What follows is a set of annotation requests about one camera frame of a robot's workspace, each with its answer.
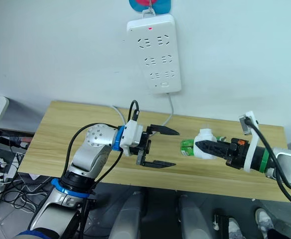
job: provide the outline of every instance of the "shoe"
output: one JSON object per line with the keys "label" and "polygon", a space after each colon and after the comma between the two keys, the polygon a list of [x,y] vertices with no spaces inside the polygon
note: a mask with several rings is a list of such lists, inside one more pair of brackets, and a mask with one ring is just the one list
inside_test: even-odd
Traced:
{"label": "shoe", "polygon": [[273,229],[274,225],[272,219],[263,208],[258,208],[255,211],[255,221],[263,234],[263,238],[267,239],[267,232],[269,229]]}
{"label": "shoe", "polygon": [[229,239],[245,239],[239,224],[234,218],[229,218]]}

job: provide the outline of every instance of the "white device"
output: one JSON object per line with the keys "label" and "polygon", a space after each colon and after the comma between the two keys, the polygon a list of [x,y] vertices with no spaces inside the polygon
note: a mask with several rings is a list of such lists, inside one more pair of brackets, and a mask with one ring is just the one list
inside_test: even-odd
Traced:
{"label": "white device", "polygon": [[150,16],[127,24],[129,44],[153,93],[181,90],[174,18]]}

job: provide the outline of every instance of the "wooden table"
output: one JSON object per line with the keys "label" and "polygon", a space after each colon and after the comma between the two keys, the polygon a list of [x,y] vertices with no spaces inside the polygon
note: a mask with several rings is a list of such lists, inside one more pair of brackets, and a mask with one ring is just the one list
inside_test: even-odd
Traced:
{"label": "wooden table", "polygon": [[[125,116],[128,115],[127,109],[120,110]],[[145,129],[151,123],[161,124],[167,116],[141,112],[138,123],[143,124]],[[122,124],[118,113],[110,107],[51,102],[19,171],[60,177],[71,137],[79,128],[93,122]],[[153,136],[150,154],[146,159],[173,162],[176,166],[164,169],[147,168],[136,165],[136,156],[123,156],[103,182],[287,201],[276,181],[266,178],[264,174],[256,171],[246,173],[231,168],[221,158],[202,160],[181,155],[180,142],[194,138],[202,127],[212,128],[215,136],[227,136],[228,141],[233,137],[250,140],[249,136],[243,135],[238,121],[173,116],[167,126],[177,130],[180,136]],[[270,145],[287,147],[283,127],[260,125],[260,129]],[[84,132],[81,133],[75,140],[70,158],[83,143],[84,135]],[[111,153],[102,173],[113,164],[118,154],[116,151]]]}

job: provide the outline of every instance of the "green ring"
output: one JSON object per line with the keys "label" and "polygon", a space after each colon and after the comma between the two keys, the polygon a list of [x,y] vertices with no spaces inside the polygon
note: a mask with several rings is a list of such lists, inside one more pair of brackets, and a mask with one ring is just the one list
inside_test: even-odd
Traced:
{"label": "green ring", "polygon": [[260,170],[259,170],[261,173],[265,172],[268,159],[269,159],[269,152],[265,149],[263,153],[261,165],[260,165]]}

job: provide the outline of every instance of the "power socket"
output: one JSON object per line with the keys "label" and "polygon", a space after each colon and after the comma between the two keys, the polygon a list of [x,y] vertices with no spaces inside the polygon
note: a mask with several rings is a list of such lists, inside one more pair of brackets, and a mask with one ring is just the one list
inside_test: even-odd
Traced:
{"label": "power socket", "polygon": [[129,21],[132,52],[153,93],[181,90],[174,18],[170,14]]}

